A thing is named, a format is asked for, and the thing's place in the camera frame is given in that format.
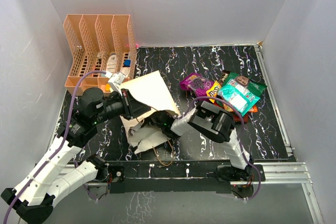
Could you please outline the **brown paper bag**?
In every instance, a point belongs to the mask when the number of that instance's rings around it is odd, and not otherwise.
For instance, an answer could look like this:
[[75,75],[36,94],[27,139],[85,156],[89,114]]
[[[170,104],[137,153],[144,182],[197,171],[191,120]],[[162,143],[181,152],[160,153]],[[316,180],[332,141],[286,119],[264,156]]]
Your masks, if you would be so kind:
[[137,101],[150,107],[148,112],[135,119],[121,118],[127,141],[134,148],[134,154],[156,151],[155,148],[159,145],[169,143],[174,137],[166,136],[159,126],[150,122],[160,112],[167,114],[169,119],[181,115],[160,72],[155,71],[124,82],[121,88],[128,89]]

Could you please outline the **purple snack bag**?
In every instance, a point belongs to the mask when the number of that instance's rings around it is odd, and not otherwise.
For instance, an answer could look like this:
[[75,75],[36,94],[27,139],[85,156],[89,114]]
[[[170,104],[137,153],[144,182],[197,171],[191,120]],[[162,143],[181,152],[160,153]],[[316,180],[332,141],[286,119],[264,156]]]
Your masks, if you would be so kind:
[[199,73],[191,73],[180,82],[180,87],[185,91],[192,91],[197,97],[207,96],[207,91],[213,86],[214,81],[208,80]]

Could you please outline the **yellow M&Ms candy pack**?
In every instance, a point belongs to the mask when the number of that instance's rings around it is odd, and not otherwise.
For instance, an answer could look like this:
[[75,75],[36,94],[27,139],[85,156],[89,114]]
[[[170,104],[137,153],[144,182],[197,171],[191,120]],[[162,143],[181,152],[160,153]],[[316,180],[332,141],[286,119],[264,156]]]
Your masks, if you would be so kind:
[[211,101],[211,103],[215,103],[215,99],[213,97],[217,97],[218,91],[222,88],[222,86],[215,81],[213,85],[206,91],[206,95],[208,96],[208,99]]

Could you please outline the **brown Kettle chips bag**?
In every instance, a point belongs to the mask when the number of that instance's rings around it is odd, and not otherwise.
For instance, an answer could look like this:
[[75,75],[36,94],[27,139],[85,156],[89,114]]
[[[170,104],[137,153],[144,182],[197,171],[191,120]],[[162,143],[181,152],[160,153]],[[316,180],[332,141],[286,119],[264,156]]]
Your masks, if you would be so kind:
[[221,78],[220,78],[220,80],[219,80],[218,82],[219,82],[220,84],[223,84],[230,74],[231,74],[231,71],[223,70],[223,71],[222,71]]

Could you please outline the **teal snack pack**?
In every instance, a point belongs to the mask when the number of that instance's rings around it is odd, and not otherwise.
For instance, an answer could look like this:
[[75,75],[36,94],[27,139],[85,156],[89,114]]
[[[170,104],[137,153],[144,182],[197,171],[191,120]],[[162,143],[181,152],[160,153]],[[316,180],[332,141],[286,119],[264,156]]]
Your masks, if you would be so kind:
[[265,87],[249,84],[247,87],[230,79],[217,93],[218,97],[231,104],[242,116],[259,101]]

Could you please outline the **orange candy pack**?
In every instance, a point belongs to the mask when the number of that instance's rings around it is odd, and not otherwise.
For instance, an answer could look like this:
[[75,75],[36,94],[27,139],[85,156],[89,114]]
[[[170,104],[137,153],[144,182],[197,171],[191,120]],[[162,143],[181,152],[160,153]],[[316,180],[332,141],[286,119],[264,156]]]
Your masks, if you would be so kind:
[[[223,108],[224,110],[226,110],[228,112],[235,113],[235,111],[226,104],[219,104],[219,103],[216,102],[215,105],[220,107],[220,108]],[[258,108],[257,108],[256,105],[253,105],[247,112],[241,113],[241,115],[245,115],[247,113],[256,113],[256,112],[258,112]]]

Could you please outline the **green snack bag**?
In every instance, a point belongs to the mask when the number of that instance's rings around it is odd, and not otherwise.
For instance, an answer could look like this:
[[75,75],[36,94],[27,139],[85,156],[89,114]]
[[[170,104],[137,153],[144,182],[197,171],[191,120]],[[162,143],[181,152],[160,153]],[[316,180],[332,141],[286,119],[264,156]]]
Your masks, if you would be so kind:
[[260,98],[263,92],[267,89],[266,85],[255,82],[246,76],[242,76],[233,72],[231,72],[225,82],[220,85],[224,87],[227,84],[234,87],[247,98],[251,96],[249,93],[252,93],[253,95]]

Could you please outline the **orange chips bag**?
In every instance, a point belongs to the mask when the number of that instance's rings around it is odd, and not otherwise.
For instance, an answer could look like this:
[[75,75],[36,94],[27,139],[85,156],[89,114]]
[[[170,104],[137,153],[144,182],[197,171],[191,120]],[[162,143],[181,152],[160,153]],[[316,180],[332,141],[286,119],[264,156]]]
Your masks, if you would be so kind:
[[[241,123],[240,117],[236,113],[233,113],[233,118],[236,123]],[[248,114],[245,114],[241,118],[243,119],[244,123],[248,122]]]

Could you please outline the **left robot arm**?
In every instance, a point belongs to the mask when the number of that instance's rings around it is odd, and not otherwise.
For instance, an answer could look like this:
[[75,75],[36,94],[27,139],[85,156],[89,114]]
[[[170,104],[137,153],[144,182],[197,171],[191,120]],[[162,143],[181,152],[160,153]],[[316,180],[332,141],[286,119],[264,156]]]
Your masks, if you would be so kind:
[[70,121],[58,129],[52,145],[31,173],[16,187],[4,189],[1,198],[27,223],[43,223],[72,191],[92,180],[107,179],[107,162],[96,154],[69,174],[58,176],[96,135],[98,124],[118,116],[136,119],[150,109],[128,89],[113,91],[107,98],[99,88],[87,89],[69,113]]

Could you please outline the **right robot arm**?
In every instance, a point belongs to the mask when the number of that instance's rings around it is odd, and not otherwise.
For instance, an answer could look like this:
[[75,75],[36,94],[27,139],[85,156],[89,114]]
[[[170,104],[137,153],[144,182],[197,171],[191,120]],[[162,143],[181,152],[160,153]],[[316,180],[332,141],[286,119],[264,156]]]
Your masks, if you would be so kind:
[[159,129],[168,139],[177,139],[186,132],[197,130],[213,142],[222,144],[230,166],[216,170],[221,180],[250,182],[253,179],[254,160],[238,139],[231,113],[206,101],[199,101],[184,116],[174,118],[167,112],[154,112],[144,120],[145,126]]

